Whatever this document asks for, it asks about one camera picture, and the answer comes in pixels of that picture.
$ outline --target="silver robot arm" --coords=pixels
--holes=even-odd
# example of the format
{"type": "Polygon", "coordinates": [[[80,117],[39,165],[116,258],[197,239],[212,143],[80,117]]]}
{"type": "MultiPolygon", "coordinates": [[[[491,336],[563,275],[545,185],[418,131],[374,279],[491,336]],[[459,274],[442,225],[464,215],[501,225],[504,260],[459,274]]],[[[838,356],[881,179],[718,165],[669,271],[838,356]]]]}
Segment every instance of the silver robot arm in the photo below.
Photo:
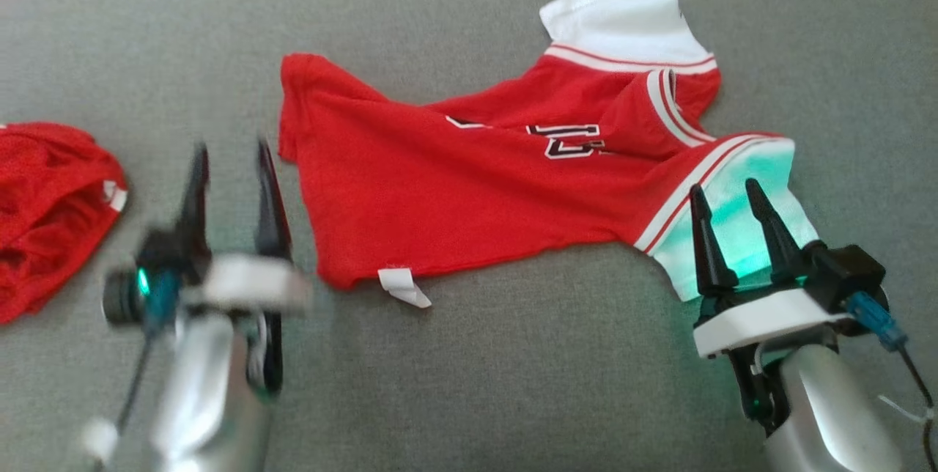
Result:
{"type": "Polygon", "coordinates": [[[117,422],[84,436],[92,470],[110,461],[147,356],[174,340],[174,362],[152,424],[154,472],[260,472],[271,405],[282,385],[281,316],[309,307],[309,285],[291,261],[284,205],[267,144],[258,145],[261,206],[254,251],[213,256],[204,240],[208,157],[196,151],[173,229],[151,229],[134,271],[108,275],[104,315],[144,329],[144,352],[117,422]]]}
{"type": "Polygon", "coordinates": [[[856,245],[798,248],[759,182],[748,179],[746,187],[772,263],[761,283],[740,281],[727,268],[703,189],[691,188],[703,296],[694,324],[698,354],[730,359],[744,415],[763,427],[774,472],[900,472],[897,446],[838,354],[838,337],[872,328],[910,363],[906,337],[887,313],[885,269],[856,245]]]}

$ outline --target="red fabric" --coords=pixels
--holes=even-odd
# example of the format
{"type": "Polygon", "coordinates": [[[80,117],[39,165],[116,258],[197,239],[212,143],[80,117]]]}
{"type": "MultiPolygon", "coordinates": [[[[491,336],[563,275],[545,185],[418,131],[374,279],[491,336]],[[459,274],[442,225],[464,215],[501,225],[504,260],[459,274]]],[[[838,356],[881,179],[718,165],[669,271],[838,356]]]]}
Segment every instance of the red fabric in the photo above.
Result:
{"type": "Polygon", "coordinates": [[[0,128],[0,322],[36,313],[88,259],[119,212],[124,174],[87,133],[50,122],[0,128]]]}
{"type": "Polygon", "coordinates": [[[716,69],[672,81],[668,71],[606,72],[544,55],[520,78],[425,107],[389,100],[311,54],[287,56],[281,79],[279,152],[299,167],[319,272],[338,288],[381,268],[436,275],[575,243],[633,244],[731,138],[700,133],[716,69]],[[683,116],[694,145],[666,127],[653,87],[676,99],[669,112],[683,116]],[[567,125],[599,133],[550,138],[567,125]],[[549,158],[552,145],[582,155],[549,158]]]}

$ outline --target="red basketball jersey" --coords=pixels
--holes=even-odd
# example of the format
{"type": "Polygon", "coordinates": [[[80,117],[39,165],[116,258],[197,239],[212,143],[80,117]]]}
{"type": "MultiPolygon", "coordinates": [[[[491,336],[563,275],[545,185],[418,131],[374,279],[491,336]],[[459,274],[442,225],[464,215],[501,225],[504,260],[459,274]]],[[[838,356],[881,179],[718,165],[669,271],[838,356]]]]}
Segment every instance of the red basketball jersey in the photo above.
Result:
{"type": "Polygon", "coordinates": [[[695,182],[731,268],[768,265],[750,176],[798,242],[816,237],[787,188],[793,142],[701,128],[720,71],[677,0],[555,0],[540,15],[553,44],[529,71],[426,106],[321,56],[284,59],[279,152],[299,167],[326,281],[346,289],[385,268],[445,274],[622,241],[690,299],[695,182]]]}

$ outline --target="gray couch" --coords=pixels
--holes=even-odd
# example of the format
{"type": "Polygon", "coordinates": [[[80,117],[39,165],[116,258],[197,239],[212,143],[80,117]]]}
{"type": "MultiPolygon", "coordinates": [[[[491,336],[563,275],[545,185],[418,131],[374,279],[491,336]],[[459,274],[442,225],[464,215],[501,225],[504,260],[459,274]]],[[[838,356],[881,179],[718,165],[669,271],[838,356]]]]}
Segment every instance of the gray couch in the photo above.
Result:
{"type": "MultiPolygon", "coordinates": [[[[0,468],[56,470],[63,439],[115,415],[141,337],[108,331],[101,279],[145,224],[171,217],[195,139],[211,151],[212,245],[249,246],[248,156],[255,132],[277,138],[282,55],[319,52],[389,97],[432,101],[529,67],[548,44],[546,1],[0,0],[0,119],[83,128],[131,181],[87,266],[43,312],[0,329],[0,468]]],[[[708,130],[797,142],[791,189],[824,239],[887,266],[912,354],[938,383],[934,0],[681,2],[723,71],[708,130]]],[[[314,272],[298,173],[278,170],[295,257],[314,272]]],[[[270,471],[765,469],[728,363],[695,355],[697,305],[678,303],[639,252],[573,247],[422,286],[431,311],[376,283],[315,281],[315,312],[285,325],[270,471]]],[[[920,408],[876,339],[843,354],[871,395],[920,408]]],[[[118,470],[143,466],[168,362],[158,350],[118,470]]],[[[882,418],[923,470],[919,428],[885,406],[882,418]]]]}

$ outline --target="jersey number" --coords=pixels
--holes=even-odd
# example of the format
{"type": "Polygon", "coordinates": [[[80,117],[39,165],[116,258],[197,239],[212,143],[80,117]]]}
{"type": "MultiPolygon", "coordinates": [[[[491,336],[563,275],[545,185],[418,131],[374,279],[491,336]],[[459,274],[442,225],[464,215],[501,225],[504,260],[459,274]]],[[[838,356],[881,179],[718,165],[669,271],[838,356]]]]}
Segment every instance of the jersey number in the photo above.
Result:
{"type": "Polygon", "coordinates": [[[562,138],[565,137],[596,137],[599,135],[599,125],[551,125],[550,127],[540,127],[540,125],[529,125],[528,133],[547,137],[547,149],[544,155],[547,158],[577,158],[589,157],[593,152],[603,148],[606,145],[604,141],[590,141],[586,144],[564,144],[562,138]]]}

